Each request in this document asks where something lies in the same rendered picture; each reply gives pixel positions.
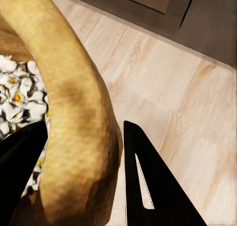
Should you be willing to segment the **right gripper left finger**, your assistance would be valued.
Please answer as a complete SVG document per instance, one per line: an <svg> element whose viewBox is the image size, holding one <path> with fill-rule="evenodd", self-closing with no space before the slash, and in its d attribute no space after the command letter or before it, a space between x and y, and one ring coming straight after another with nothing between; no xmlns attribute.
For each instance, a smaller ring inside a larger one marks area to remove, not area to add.
<svg viewBox="0 0 237 226"><path fill-rule="evenodd" d="M0 140L0 226L8 226L47 140L44 119Z"/></svg>

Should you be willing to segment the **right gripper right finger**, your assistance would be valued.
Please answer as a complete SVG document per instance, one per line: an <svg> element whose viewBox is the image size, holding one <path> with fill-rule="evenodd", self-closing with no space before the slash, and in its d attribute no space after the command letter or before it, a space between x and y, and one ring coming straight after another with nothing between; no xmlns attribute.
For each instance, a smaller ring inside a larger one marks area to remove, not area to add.
<svg viewBox="0 0 237 226"><path fill-rule="evenodd" d="M143 129L124 121L127 226L207 226ZM155 209L143 206L135 154Z"/></svg>

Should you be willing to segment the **popcorn bag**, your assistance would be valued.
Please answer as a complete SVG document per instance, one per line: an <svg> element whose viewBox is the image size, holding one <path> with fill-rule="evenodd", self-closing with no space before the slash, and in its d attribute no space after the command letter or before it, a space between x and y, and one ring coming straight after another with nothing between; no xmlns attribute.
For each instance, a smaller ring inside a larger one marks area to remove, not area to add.
<svg viewBox="0 0 237 226"><path fill-rule="evenodd" d="M8 226L105 226L124 142L96 63L52 0L0 0L0 55L35 62L50 110L38 190Z"/></svg>

